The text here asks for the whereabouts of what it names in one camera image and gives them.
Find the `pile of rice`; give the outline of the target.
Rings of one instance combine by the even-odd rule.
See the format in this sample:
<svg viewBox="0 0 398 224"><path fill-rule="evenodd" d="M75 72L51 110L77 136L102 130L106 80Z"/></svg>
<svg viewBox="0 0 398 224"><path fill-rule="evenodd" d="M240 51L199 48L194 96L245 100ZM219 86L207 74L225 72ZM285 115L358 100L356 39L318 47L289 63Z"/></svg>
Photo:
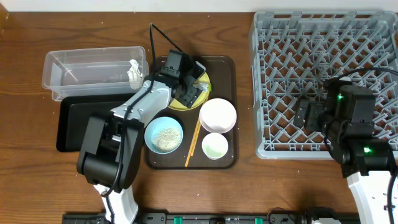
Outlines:
<svg viewBox="0 0 398 224"><path fill-rule="evenodd" d="M164 128L157 131L152 136L152 144L156 151L161 153L172 152L179 147L182 137L177 128Z"/></svg>

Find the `light blue bowl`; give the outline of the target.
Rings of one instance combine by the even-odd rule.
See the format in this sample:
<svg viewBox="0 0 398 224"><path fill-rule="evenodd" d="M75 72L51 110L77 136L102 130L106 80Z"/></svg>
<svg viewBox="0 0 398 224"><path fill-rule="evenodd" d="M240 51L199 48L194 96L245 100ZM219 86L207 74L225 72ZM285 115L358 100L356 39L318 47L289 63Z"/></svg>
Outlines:
<svg viewBox="0 0 398 224"><path fill-rule="evenodd" d="M145 140L145 143L146 143L147 147L154 153L157 153L157 154L168 154L168 153L171 153L171 152L161 153L159 151L156 151L155 148L154 148L154 145L151 142L152 136L157 131L159 131L160 129L164 129L164 128L177 128L177 129L179 129L180 132L181 132L182 140L183 140L183 129L182 129L181 124L176 119L173 119L171 117L165 117L165 116L156 118L156 119L154 119L153 121L151 121L149 123L149 125L146 127L146 131L145 131L145 134L144 134L144 140Z"/></svg>

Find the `yellow green snack wrapper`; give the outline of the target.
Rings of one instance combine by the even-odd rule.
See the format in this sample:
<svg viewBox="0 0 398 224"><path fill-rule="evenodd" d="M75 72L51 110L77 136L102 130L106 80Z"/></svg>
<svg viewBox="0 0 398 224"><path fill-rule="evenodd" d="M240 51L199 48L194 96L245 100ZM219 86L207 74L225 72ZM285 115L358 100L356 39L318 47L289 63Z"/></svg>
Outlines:
<svg viewBox="0 0 398 224"><path fill-rule="evenodd" d="M209 92L211 91L211 83L210 82L195 82L193 84L195 88L198 88L201 91Z"/></svg>

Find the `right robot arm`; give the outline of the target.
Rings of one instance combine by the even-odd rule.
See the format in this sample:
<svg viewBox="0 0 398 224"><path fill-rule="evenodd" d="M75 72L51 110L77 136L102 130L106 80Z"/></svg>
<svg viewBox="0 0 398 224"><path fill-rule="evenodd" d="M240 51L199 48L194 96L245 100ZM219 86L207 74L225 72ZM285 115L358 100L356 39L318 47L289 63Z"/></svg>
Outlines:
<svg viewBox="0 0 398 224"><path fill-rule="evenodd" d="M397 164L388 141L373 135L376 97L347 77L331 78L323 86L324 101L298 100L294 125L323 134L361 223L397 223Z"/></svg>

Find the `pale green cup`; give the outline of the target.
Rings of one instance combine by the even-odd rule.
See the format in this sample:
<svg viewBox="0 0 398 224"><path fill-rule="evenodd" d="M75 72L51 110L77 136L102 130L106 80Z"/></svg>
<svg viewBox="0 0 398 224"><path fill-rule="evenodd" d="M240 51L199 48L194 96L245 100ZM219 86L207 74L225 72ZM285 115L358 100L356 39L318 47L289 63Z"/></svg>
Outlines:
<svg viewBox="0 0 398 224"><path fill-rule="evenodd" d="M218 160L226 155L229 145L222 134L210 133L203 138L201 147L209 159Z"/></svg>

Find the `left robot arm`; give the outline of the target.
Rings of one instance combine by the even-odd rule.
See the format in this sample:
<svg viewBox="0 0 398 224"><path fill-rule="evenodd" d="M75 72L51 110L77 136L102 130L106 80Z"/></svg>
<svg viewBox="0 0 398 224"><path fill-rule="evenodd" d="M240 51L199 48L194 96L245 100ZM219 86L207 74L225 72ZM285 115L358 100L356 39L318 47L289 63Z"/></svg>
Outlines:
<svg viewBox="0 0 398 224"><path fill-rule="evenodd" d="M134 222L138 205L132 182L139 169L145 127L173 100L191 107L201 94L194 83L205 72L192 56L170 50L165 65L147 77L130 99L90 115L77 171L100 193L106 209L103 221Z"/></svg>

